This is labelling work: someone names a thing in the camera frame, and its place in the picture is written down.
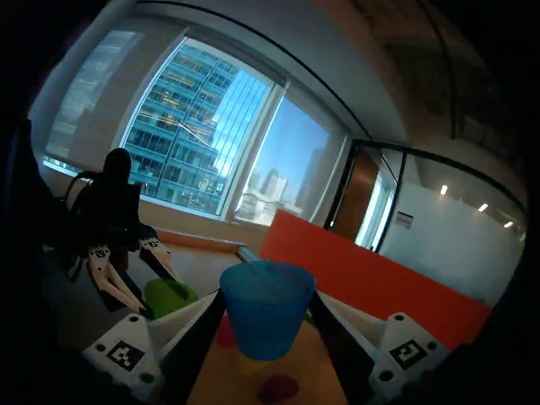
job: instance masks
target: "orange board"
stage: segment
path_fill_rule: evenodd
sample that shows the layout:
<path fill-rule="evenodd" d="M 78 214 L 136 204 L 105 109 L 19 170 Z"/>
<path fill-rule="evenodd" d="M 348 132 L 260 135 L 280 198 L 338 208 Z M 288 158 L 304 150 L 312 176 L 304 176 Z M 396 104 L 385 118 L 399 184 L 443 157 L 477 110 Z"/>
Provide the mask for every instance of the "orange board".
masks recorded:
<path fill-rule="evenodd" d="M 342 237 L 278 211 L 262 259 L 311 272 L 317 289 L 374 317 L 404 312 L 449 349 L 472 342 L 491 308 Z"/>

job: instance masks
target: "yellow object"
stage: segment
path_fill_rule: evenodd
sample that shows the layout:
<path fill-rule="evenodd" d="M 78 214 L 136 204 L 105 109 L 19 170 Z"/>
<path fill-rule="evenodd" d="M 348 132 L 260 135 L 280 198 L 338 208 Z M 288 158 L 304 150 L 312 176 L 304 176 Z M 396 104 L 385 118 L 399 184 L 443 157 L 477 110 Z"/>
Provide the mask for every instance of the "yellow object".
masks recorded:
<path fill-rule="evenodd" d="M 271 361 L 252 360 L 238 351 L 236 366 L 241 375 L 248 377 L 257 371 L 264 369 Z"/>

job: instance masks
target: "glass skyscraper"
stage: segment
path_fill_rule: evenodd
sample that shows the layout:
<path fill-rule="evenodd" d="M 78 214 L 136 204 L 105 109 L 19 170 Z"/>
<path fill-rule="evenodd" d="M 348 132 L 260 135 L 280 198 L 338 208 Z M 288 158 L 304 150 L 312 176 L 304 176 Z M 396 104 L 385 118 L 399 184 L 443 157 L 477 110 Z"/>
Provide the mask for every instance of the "glass skyscraper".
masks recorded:
<path fill-rule="evenodd" d="M 183 44 L 161 71 L 123 147 L 142 194 L 219 215 L 271 86 L 197 44 Z"/>

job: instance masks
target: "window sill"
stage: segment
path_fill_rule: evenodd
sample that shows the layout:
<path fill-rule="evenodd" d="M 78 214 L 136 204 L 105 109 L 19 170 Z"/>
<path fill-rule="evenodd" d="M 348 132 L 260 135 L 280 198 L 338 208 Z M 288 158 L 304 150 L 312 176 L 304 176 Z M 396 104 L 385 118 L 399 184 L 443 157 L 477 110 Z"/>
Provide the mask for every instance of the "window sill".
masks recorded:
<path fill-rule="evenodd" d="M 49 169 L 52 169 L 52 170 L 58 171 L 59 173 L 70 176 L 71 178 L 74 178 L 77 175 L 77 173 L 75 171 L 66 169 L 64 167 L 60 167 L 60 166 L 55 165 L 54 163 L 51 163 L 49 161 L 44 160 L 43 165 L 48 167 Z M 140 195 L 140 199 L 143 200 L 143 201 L 146 201 L 147 203 L 151 203 L 151 204 L 154 204 L 154 205 L 159 205 L 160 207 L 173 209 L 175 211 L 179 211 L 181 213 L 186 213 L 186 214 L 189 214 L 189 215 L 196 215 L 197 217 L 207 218 L 207 219 L 210 219 L 212 221 L 218 221 L 218 222 L 221 222 L 221 223 L 226 223 L 226 224 L 234 226 L 234 227 L 243 227 L 243 228 L 248 228 L 248 229 L 252 229 L 252 230 L 258 230 L 258 231 L 261 231 L 261 232 L 265 232 L 265 231 L 267 231 L 269 229 L 269 227 L 266 226 L 266 225 L 259 225 L 257 223 L 251 223 L 251 222 L 242 221 L 242 220 L 239 220 L 239 219 L 233 219 L 232 221 L 227 221 L 223 217 L 220 217 L 218 215 L 203 213 L 202 211 L 189 209 L 187 207 L 181 207 L 179 205 L 172 204 L 172 203 L 167 202 L 167 201 L 158 200 L 157 198 L 148 197 L 148 196 L 145 196 L 143 194 Z"/>

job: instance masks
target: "blue cup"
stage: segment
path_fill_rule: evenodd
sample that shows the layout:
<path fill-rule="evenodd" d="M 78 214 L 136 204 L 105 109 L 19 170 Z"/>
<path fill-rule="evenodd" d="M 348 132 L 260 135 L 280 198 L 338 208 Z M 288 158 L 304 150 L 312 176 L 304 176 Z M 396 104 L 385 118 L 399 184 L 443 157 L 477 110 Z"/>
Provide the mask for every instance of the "blue cup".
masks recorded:
<path fill-rule="evenodd" d="M 305 319 L 315 278 L 296 266 L 260 261 L 230 267 L 219 284 L 239 349 L 253 360 L 287 354 Z"/>

